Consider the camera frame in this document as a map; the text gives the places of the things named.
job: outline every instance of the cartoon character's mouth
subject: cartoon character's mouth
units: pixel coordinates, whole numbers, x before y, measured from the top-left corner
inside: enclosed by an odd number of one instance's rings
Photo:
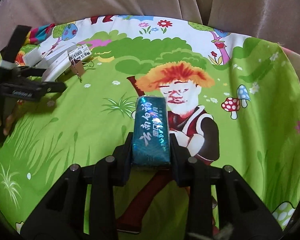
[[[183,103],[185,103],[186,101],[184,101],[184,100],[178,100],[178,99],[176,99],[176,100],[173,100],[173,99],[171,99],[171,100],[169,100],[168,101],[168,103],[171,103],[171,104],[183,104]]]

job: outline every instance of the mushroom stem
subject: mushroom stem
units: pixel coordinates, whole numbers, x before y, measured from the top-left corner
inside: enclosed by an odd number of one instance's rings
[[[231,119],[237,119],[237,111],[231,112]]]
[[[241,106],[243,107],[243,108],[246,108],[247,107],[247,100],[245,100],[245,99],[242,99],[241,100]]]

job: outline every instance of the screw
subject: screw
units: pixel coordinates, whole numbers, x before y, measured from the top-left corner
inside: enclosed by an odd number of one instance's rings
[[[106,157],[106,162],[107,163],[112,163],[112,162],[114,162],[114,160],[115,160],[115,158],[112,155],[109,155],[109,156]]]
[[[188,162],[189,163],[196,163],[198,160],[195,157],[189,157]]]
[[[79,167],[80,167],[79,164],[76,164],[76,163],[75,163],[75,164],[72,164],[72,165],[70,166],[70,170],[71,170],[71,171],[76,171],[77,169],[79,169]]]
[[[225,170],[227,171],[227,172],[232,172],[233,171],[233,167],[232,166],[230,166],[230,165],[226,165],[225,166]]]

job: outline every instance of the holographic packaging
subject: holographic packaging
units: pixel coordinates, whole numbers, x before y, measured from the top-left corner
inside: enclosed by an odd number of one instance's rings
[[[141,96],[137,99],[133,131],[132,163],[148,168],[170,165],[166,100]]]

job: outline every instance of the cartoon character's face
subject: cartoon character's face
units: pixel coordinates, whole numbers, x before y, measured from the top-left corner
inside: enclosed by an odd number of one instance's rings
[[[160,92],[166,98],[167,104],[175,114],[186,114],[198,104],[198,95],[201,87],[193,81],[174,80],[171,83],[159,86]]]

